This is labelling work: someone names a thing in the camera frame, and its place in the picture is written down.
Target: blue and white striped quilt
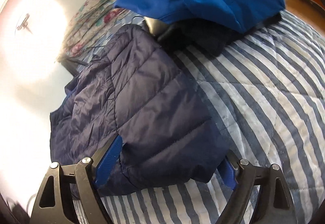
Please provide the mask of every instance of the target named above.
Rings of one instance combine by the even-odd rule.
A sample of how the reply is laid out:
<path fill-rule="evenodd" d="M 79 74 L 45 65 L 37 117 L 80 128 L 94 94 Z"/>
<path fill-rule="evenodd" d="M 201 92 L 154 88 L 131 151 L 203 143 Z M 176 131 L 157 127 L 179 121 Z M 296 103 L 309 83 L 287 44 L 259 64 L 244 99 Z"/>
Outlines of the blue and white striped quilt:
<path fill-rule="evenodd" d="M 324 54 L 325 40 L 287 11 L 282 21 L 232 43 L 217 58 L 193 46 L 174 53 L 237 156 L 281 166 L 301 224 L 325 197 Z M 256 187 L 243 223 L 257 193 Z M 214 224 L 230 195 L 216 173 L 207 184 L 190 180 L 102 200 L 115 224 Z M 74 203 L 80 223 L 87 223 L 80 201 Z"/>

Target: navy puffer jacket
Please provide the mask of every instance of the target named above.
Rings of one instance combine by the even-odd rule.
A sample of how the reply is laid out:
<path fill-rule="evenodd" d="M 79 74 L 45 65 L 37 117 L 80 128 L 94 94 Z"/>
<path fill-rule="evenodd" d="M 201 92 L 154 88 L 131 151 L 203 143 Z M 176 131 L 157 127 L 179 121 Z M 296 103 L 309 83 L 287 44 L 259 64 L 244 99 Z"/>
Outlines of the navy puffer jacket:
<path fill-rule="evenodd" d="M 101 195 L 125 195 L 186 182 L 208 182 L 227 151 L 207 108 L 153 38 L 125 25 L 51 113 L 51 160 L 91 157 L 116 132 L 120 159 Z"/>

